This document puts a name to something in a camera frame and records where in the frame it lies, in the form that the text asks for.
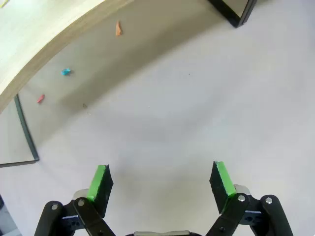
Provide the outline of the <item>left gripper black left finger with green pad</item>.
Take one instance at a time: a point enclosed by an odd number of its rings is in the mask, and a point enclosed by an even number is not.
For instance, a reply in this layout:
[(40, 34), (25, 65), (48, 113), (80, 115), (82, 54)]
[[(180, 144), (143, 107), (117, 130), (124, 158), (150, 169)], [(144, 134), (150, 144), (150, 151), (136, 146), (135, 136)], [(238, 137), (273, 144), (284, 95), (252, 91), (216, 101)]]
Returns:
[(99, 165), (82, 197), (67, 205), (58, 201), (46, 203), (34, 236), (74, 236), (81, 229), (89, 236), (115, 236), (103, 220), (112, 187), (109, 165)]

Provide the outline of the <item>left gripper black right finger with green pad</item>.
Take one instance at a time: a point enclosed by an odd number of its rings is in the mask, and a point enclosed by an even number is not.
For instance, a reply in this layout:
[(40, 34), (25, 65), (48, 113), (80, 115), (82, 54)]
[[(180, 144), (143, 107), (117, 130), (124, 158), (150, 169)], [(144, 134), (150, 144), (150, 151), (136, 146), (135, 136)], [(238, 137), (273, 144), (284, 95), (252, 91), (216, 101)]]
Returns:
[(213, 162), (209, 182), (220, 216), (206, 236), (233, 236), (239, 225), (249, 226), (254, 236), (293, 236), (275, 195), (254, 198), (247, 187), (233, 184), (222, 161)]

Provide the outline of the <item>wooden table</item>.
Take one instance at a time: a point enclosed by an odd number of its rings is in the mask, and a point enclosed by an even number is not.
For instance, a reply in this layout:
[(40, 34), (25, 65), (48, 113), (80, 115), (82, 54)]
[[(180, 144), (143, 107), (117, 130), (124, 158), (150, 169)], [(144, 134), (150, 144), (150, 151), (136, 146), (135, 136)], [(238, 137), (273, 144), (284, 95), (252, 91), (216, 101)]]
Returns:
[(94, 114), (117, 87), (206, 31), (242, 26), (258, 1), (9, 0), (0, 8), (0, 171), (41, 161), (63, 129), (99, 125)]

